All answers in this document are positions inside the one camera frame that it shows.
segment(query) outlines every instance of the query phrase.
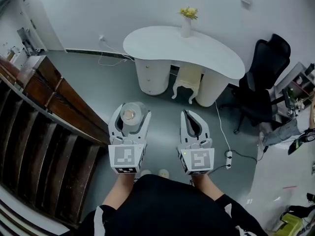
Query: black shirt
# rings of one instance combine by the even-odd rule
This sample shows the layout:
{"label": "black shirt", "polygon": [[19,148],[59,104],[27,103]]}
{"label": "black shirt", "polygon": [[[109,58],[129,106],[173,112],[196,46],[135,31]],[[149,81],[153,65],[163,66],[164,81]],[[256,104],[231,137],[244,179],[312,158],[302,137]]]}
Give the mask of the black shirt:
{"label": "black shirt", "polygon": [[[224,208],[232,204],[231,217]],[[155,175],[135,183],[118,210],[101,206],[106,236],[227,235],[247,232],[266,235],[241,205],[223,195],[213,201],[197,188]],[[82,222],[76,235],[94,235],[94,214]]]}

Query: white sneaker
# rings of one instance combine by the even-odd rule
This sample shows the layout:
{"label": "white sneaker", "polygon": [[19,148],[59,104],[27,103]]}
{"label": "white sneaker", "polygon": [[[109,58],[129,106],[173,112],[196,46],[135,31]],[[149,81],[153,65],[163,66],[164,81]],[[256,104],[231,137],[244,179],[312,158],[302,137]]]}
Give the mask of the white sneaker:
{"label": "white sneaker", "polygon": [[266,145],[264,144],[264,138],[265,138],[265,134],[264,132],[260,131],[259,133],[259,147],[261,150],[264,150]]}
{"label": "white sneaker", "polygon": [[151,171],[149,171],[149,170],[143,170],[143,171],[140,173],[140,177],[143,177],[144,175],[148,175],[148,174],[152,174]]}
{"label": "white sneaker", "polygon": [[260,139],[260,141],[262,142],[262,141],[264,140],[264,138],[265,138],[264,132],[260,131],[260,133],[259,133],[259,139]]}
{"label": "white sneaker", "polygon": [[158,176],[169,179],[169,172],[165,169],[162,169],[158,172]]}

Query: white door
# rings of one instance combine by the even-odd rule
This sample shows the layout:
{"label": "white door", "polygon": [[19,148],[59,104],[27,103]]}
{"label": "white door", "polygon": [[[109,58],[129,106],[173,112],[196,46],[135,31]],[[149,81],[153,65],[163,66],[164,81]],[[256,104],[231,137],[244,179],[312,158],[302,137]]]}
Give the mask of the white door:
{"label": "white door", "polygon": [[24,14],[48,50],[64,51],[41,0],[20,0]]}

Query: black office chair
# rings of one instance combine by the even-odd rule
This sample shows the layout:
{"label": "black office chair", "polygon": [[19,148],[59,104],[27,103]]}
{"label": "black office chair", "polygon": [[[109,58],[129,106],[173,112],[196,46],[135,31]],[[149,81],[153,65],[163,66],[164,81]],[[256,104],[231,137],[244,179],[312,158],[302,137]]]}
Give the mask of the black office chair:
{"label": "black office chair", "polygon": [[238,103],[220,106],[220,109],[231,107],[241,110],[240,122],[234,134],[240,131],[245,116],[251,120],[252,125],[272,121],[272,105],[281,100],[271,102],[267,89],[274,86],[280,74],[290,64],[290,55],[290,45],[276,34],[272,34],[268,42],[262,39],[257,41],[252,66],[240,80],[239,88],[232,91]]}

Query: white kidney-shaped desk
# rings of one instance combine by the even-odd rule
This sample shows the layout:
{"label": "white kidney-shaped desk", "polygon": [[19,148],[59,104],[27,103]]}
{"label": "white kidney-shaped desk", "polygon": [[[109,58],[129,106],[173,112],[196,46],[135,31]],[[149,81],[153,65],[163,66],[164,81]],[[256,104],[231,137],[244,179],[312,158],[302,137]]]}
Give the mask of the white kidney-shaped desk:
{"label": "white kidney-shaped desk", "polygon": [[241,79],[245,67],[240,57],[219,41],[196,31],[181,37],[181,29],[152,26],[135,30],[124,40],[124,50],[135,58],[140,88],[149,95],[163,93],[168,87],[173,60],[203,67],[196,101],[211,106],[230,79]]}

